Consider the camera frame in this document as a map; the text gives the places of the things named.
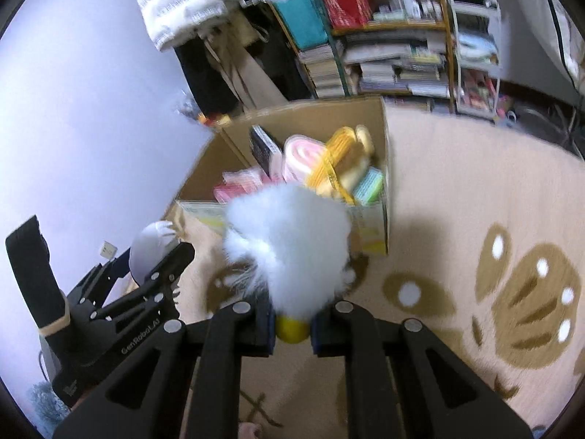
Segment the cardboard box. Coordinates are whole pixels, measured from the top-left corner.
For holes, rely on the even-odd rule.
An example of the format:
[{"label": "cardboard box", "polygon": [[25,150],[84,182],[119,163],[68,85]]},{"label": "cardboard box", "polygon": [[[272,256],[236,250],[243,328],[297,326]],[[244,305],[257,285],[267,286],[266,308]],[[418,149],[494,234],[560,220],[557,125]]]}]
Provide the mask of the cardboard box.
[{"label": "cardboard box", "polygon": [[[294,102],[280,108],[244,115],[223,127],[201,155],[176,199],[214,202],[213,188],[222,182],[223,172],[238,171],[256,165],[250,150],[249,137],[249,129],[255,124],[265,128],[281,144],[295,134],[327,142],[333,133],[344,125],[350,127],[365,125],[374,143],[374,164],[386,174],[388,180],[385,110],[381,98]],[[377,206],[358,206],[350,210],[354,226],[362,228],[357,242],[355,234],[352,233],[352,244],[357,246],[352,250],[374,254],[387,253],[388,225],[384,208],[385,199]],[[204,211],[209,215],[220,212],[220,209],[207,205]]]}]

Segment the white wall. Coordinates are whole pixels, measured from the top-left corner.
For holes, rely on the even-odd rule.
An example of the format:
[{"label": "white wall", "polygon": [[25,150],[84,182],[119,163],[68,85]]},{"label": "white wall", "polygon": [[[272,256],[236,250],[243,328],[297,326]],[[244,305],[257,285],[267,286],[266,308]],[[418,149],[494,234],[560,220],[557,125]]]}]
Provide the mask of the white wall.
[{"label": "white wall", "polygon": [[[0,238],[37,214],[60,287],[160,218],[207,130],[174,115],[186,88],[136,0],[27,0],[0,40]],[[0,250],[0,376],[29,414],[36,328]]]},{"label": "white wall", "polygon": [[518,1],[498,2],[502,11],[501,78],[577,104],[571,83],[549,60],[530,31]]}]

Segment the white fluffy toy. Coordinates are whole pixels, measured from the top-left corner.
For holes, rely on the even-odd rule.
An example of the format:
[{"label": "white fluffy toy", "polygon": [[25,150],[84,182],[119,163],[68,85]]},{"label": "white fluffy toy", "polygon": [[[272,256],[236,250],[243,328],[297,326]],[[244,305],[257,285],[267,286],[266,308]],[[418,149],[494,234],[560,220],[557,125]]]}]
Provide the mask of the white fluffy toy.
[{"label": "white fluffy toy", "polygon": [[141,286],[146,276],[179,244],[170,221],[157,221],[145,227],[132,241],[128,265],[130,274]]},{"label": "white fluffy toy", "polygon": [[246,294],[267,290],[276,333],[289,343],[355,279],[346,270],[351,223],[344,205],[297,185],[278,184],[227,204],[224,250],[251,267],[236,280]]}]

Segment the wooden shelf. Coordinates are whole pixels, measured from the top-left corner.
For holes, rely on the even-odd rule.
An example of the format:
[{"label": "wooden shelf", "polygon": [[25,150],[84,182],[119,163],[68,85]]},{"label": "wooden shelf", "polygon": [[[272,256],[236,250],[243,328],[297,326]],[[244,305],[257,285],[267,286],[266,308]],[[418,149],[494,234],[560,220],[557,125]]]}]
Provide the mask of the wooden shelf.
[{"label": "wooden shelf", "polygon": [[333,36],[343,36],[349,33],[361,31],[384,31],[384,30],[436,30],[445,31],[443,21],[370,21],[361,28],[344,30],[333,30]]},{"label": "wooden shelf", "polygon": [[379,94],[381,96],[411,96],[412,92],[408,89],[394,89],[394,90],[360,90],[358,95],[365,96],[369,94]]}]

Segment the bookshelf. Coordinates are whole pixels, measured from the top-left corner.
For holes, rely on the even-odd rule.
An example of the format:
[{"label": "bookshelf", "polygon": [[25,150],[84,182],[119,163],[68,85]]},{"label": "bookshelf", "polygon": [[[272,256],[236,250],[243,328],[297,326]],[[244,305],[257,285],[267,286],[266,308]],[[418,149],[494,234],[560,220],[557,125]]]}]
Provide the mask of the bookshelf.
[{"label": "bookshelf", "polygon": [[[454,111],[454,55],[453,55],[453,41],[451,37],[451,24],[449,21],[449,8],[447,6],[447,0],[436,0],[441,5],[441,11],[443,14],[443,21],[412,21],[412,20],[404,20],[404,21],[388,21],[388,22],[379,22],[379,21],[370,21],[367,25],[363,26],[362,28],[358,29],[343,29],[343,30],[332,30],[331,35],[333,37],[340,37],[350,33],[359,33],[359,32],[366,32],[366,31],[388,31],[388,30],[427,30],[427,31],[441,31],[445,34],[445,45],[446,45],[446,64],[447,64],[447,75],[448,75],[448,85],[449,85],[449,107],[451,112]],[[288,39],[288,42],[295,52],[298,54],[298,48],[295,45],[293,38],[288,31],[284,21],[279,15],[279,12],[272,4],[268,4],[270,6],[271,11],[273,11],[277,21],[279,22],[280,26],[282,26],[283,31]],[[411,92],[408,90],[386,90],[386,91],[374,91],[374,92],[361,92],[361,94],[365,93],[383,93],[384,95],[396,95],[396,96],[407,96],[411,95]]]}]

